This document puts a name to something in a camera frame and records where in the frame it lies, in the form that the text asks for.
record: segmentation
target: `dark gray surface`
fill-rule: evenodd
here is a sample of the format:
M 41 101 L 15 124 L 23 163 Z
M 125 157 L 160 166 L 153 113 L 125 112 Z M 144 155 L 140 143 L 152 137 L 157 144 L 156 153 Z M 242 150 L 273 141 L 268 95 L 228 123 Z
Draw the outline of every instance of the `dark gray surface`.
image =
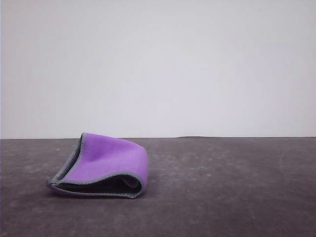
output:
M 1 236 L 316 236 L 316 138 L 129 140 L 150 158 L 132 200 L 50 192 L 76 139 L 3 140 Z

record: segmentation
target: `microfiber cloth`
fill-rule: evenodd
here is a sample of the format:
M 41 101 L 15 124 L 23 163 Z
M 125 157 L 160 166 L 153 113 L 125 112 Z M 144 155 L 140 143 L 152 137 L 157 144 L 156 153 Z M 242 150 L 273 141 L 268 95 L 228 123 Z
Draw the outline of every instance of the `microfiber cloth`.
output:
M 148 177 L 146 150 L 119 138 L 83 133 L 48 186 L 58 194 L 136 198 Z

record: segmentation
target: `folded towel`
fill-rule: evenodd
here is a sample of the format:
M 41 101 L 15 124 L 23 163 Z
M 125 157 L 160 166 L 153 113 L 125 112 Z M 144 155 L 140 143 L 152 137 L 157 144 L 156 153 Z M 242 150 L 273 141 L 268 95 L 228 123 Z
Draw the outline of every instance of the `folded towel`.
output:
M 123 139 L 83 133 L 48 186 L 58 194 L 136 198 L 147 185 L 146 150 Z

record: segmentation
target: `gray floor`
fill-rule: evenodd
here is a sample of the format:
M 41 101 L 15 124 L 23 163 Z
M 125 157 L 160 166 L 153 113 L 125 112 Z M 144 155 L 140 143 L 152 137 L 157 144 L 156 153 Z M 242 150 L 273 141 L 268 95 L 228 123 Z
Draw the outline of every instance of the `gray floor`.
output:
M 316 236 L 316 138 L 128 140 L 150 158 L 137 199 L 52 194 L 76 139 L 2 140 L 1 236 Z

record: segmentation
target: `white wall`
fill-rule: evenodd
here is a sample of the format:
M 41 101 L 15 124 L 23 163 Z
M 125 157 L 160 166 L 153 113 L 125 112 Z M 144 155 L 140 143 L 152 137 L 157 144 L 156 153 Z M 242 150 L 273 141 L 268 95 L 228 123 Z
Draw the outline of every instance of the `white wall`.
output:
M 3 0 L 2 138 L 316 136 L 315 0 Z

